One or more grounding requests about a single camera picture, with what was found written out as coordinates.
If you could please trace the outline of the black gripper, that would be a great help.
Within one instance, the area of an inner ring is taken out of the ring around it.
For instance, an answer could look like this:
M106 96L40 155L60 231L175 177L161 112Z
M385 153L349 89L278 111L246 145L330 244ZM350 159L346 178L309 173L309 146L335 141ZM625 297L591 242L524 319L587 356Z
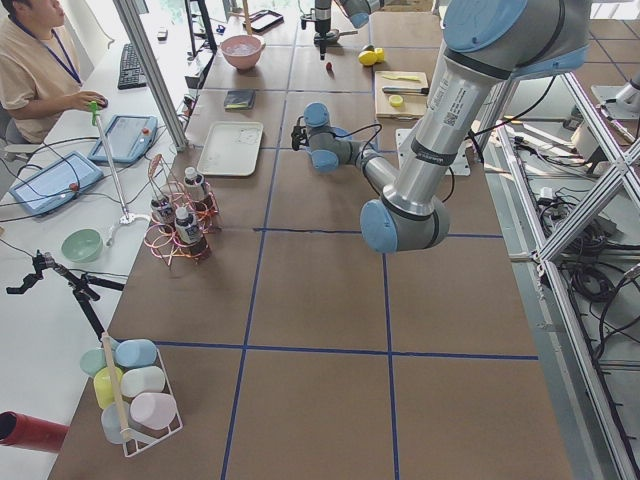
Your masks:
M301 150L309 146L308 135L306 125L304 124L304 117L299 116L295 125L291 131L291 148L293 150Z
M315 27L314 42L319 45L320 60L325 60L326 45L329 41L329 32L331 30L331 11L330 10L311 10L304 13L300 17L301 28L305 29L308 23L313 23Z

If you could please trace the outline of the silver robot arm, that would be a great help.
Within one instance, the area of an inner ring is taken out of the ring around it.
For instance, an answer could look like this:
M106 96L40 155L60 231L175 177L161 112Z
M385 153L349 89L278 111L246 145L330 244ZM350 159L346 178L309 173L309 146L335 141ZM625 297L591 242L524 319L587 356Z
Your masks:
M392 253L435 246L449 231L438 185L490 90L511 79L579 68L588 50L590 14L588 1L452 1L426 112L401 145L399 168L367 143L339 137L319 102L305 108L292 147L305 149L320 172L341 165L362 172L379 195L360 213L370 248Z
M314 42L319 48L321 60L325 59L327 46L330 43L333 4L339 7L353 27L359 29L366 25L369 17L381 10L386 2L384 0L315 0L309 11L300 16L300 22L302 29L305 29L308 23L314 24Z

